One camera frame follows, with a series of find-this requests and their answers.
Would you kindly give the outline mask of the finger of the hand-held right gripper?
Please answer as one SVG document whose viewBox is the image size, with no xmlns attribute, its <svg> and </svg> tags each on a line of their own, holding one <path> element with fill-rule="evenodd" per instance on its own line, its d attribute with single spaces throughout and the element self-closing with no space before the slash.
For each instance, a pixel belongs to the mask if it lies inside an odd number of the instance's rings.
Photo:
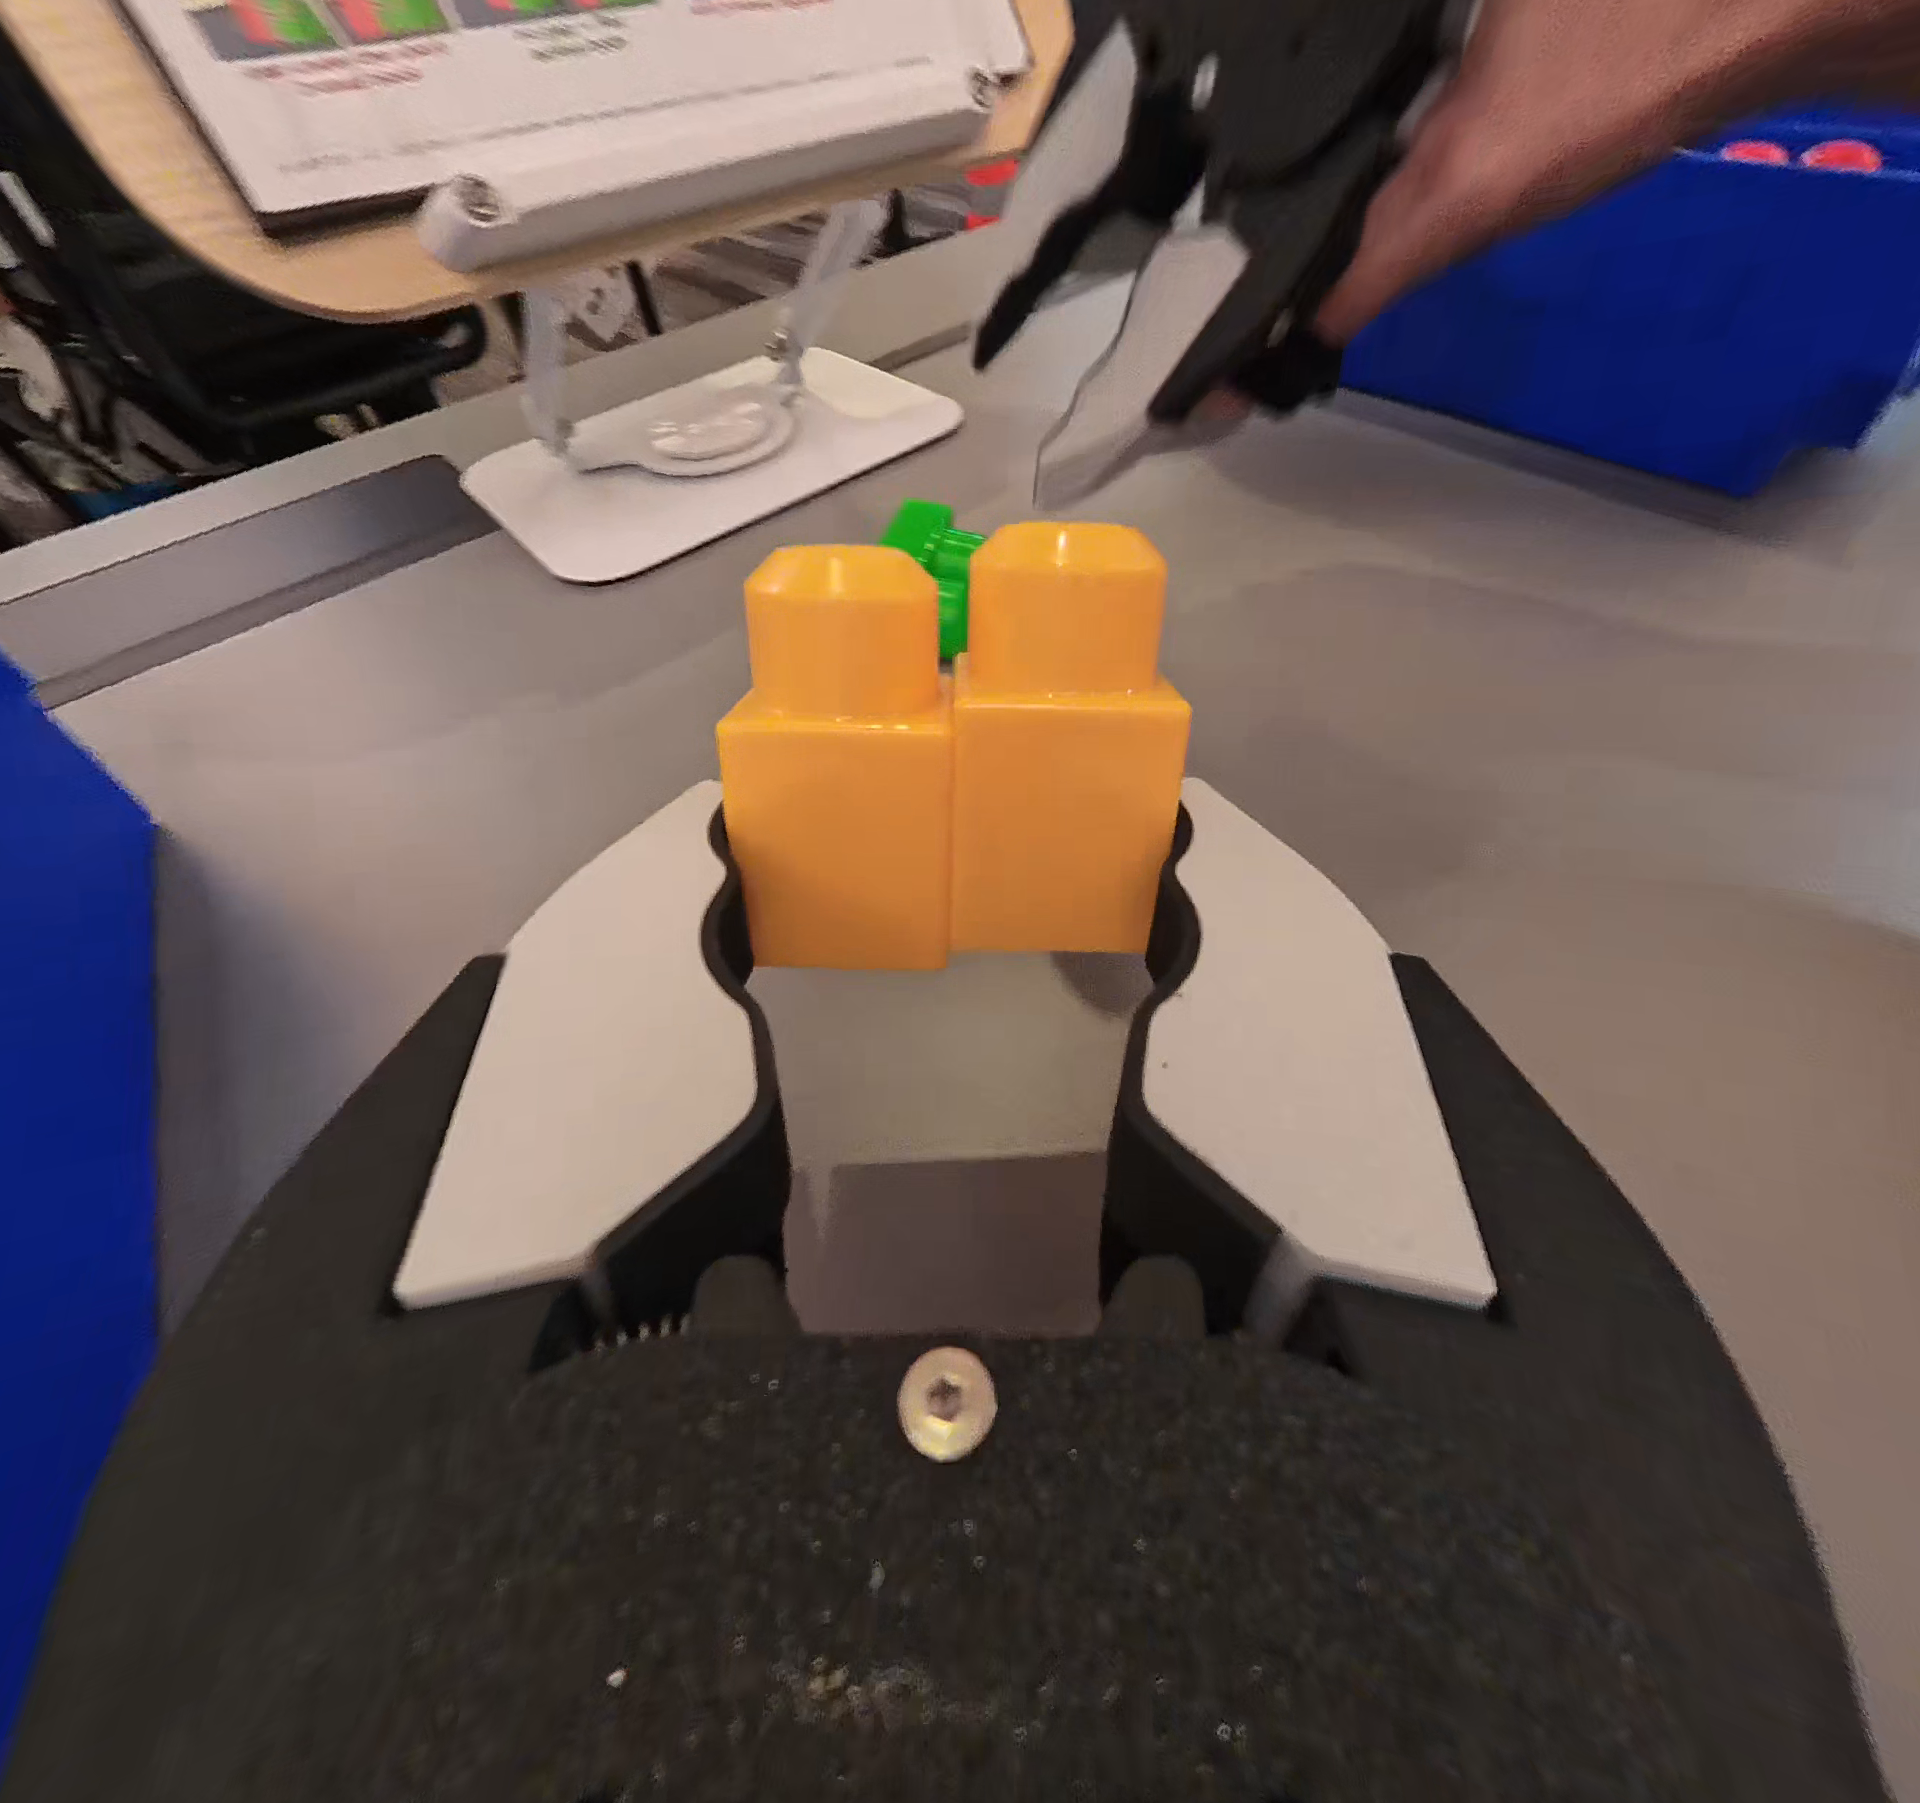
<svg viewBox="0 0 1920 1803">
<path fill-rule="evenodd" d="M 1245 265 L 1224 225 L 1171 230 L 1145 257 L 1111 341 L 1037 450 L 1037 512 L 1065 515 L 1140 458 L 1181 447 L 1183 424 L 1161 424 L 1150 404 Z"/>
<path fill-rule="evenodd" d="M 973 338 L 977 373 L 1014 342 L 1091 233 L 1113 213 L 1111 190 L 1128 152 L 1138 88 L 1136 40 L 1127 18 L 1113 16 L 1056 90 L 1004 198 L 995 242 L 999 271 Z"/>
</svg>

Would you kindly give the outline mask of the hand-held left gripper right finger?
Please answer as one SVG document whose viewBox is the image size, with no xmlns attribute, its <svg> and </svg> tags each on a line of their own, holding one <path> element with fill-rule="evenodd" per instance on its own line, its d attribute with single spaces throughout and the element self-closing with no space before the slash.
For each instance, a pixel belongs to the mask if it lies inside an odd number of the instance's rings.
<svg viewBox="0 0 1920 1803">
<path fill-rule="evenodd" d="M 1306 856 L 1181 787 L 1123 1054 L 1101 1299 L 1145 1258 L 1208 1332 L 1291 1332 L 1325 1286 L 1480 1314 L 1498 1279 L 1394 956 Z"/>
</svg>

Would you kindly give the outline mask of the instruction sheet on stand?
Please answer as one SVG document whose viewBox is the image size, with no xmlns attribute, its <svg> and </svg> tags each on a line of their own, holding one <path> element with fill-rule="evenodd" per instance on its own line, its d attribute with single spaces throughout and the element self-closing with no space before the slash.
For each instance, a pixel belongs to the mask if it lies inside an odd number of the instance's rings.
<svg viewBox="0 0 1920 1803">
<path fill-rule="evenodd" d="M 2 0 L 4 40 L 119 195 L 180 253 L 256 297 L 328 321 L 409 321 L 623 260 L 803 215 L 834 201 L 910 188 L 1027 148 L 1069 58 L 1069 0 L 1014 0 L 1030 68 L 995 94 L 975 141 L 874 161 L 798 188 L 627 229 L 463 275 L 438 264 L 400 215 L 268 237 L 161 74 L 117 0 Z"/>
</svg>

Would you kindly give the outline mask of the blue plastic bin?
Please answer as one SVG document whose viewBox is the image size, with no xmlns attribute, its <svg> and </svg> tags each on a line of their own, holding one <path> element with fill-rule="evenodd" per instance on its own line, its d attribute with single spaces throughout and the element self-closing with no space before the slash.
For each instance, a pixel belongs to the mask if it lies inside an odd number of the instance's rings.
<svg viewBox="0 0 1920 1803">
<path fill-rule="evenodd" d="M 161 1336 L 156 826 L 2 662 L 2 1740 Z"/>
<path fill-rule="evenodd" d="M 1876 175 L 1720 161 L 1862 135 Z M 1916 390 L 1919 121 L 1786 109 L 1437 277 L 1346 348 L 1348 393 L 1717 495 L 1852 450 Z"/>
</svg>

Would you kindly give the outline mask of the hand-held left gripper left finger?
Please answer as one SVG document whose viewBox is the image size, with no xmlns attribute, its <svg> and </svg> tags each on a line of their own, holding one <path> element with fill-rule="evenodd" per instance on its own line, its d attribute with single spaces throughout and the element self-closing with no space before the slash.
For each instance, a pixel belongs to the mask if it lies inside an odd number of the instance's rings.
<svg viewBox="0 0 1920 1803">
<path fill-rule="evenodd" d="M 621 1327 L 718 1261 L 783 1274 L 787 1141 L 722 785 L 515 929 L 394 1278 L 406 1311 L 571 1287 Z"/>
</svg>

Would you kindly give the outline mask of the green two-stud block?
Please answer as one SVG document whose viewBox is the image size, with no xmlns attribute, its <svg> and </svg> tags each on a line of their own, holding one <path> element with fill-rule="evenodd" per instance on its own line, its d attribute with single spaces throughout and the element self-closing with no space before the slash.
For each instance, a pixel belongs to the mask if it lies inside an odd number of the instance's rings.
<svg viewBox="0 0 1920 1803">
<path fill-rule="evenodd" d="M 971 640 L 971 566 L 987 538 L 963 528 L 954 509 L 931 498 L 908 498 L 890 519 L 882 543 L 916 560 L 940 594 L 940 652 L 951 665 Z"/>
</svg>

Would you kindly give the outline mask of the person's right hand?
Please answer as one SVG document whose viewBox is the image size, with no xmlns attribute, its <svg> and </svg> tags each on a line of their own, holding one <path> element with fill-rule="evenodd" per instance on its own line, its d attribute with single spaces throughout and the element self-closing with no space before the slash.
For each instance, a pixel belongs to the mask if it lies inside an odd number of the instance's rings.
<svg viewBox="0 0 1920 1803">
<path fill-rule="evenodd" d="M 1316 335 L 1348 342 L 1438 271 L 1641 171 L 1739 97 L 1754 56 L 1751 0 L 1482 0 Z"/>
</svg>

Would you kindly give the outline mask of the grey desk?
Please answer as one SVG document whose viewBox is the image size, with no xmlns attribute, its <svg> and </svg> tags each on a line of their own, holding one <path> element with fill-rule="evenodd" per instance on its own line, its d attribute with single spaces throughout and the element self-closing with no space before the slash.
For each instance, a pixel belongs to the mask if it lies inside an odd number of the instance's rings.
<svg viewBox="0 0 1920 1803">
<path fill-rule="evenodd" d="M 570 586 L 499 398 L 4 555 L 4 651 L 158 821 L 161 1314 L 470 953 L 713 767 L 742 587 L 906 495 L 1037 515 L 1100 297 L 914 463 Z M 1190 767 L 1426 958 L 1612 1171 L 1916 1731 L 1916 410 L 1749 504 L 1341 398 L 1143 462 Z"/>
</svg>

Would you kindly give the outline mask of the clear framed instruction sheet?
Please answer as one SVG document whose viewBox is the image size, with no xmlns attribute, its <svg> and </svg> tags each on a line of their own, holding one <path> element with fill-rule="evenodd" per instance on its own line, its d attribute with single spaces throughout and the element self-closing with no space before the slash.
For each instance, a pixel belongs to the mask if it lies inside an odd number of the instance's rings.
<svg viewBox="0 0 1920 1803">
<path fill-rule="evenodd" d="M 967 141 L 1032 67 L 1017 0 L 115 0 L 256 225 L 513 181 L 644 188 L 756 136 Z"/>
</svg>

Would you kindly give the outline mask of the orange single-stud block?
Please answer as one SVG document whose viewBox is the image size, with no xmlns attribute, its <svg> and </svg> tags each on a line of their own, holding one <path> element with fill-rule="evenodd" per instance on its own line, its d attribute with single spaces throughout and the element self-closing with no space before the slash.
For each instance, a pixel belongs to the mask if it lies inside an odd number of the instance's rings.
<svg viewBox="0 0 1920 1803">
<path fill-rule="evenodd" d="M 719 720 L 755 964 L 947 964 L 951 706 L 940 591 L 883 545 L 789 545 L 747 582 L 751 688 Z"/>
<path fill-rule="evenodd" d="M 1145 951 L 1190 733 L 1165 598 L 1165 558 L 1131 525 L 1014 521 L 973 555 L 951 951 Z"/>
</svg>

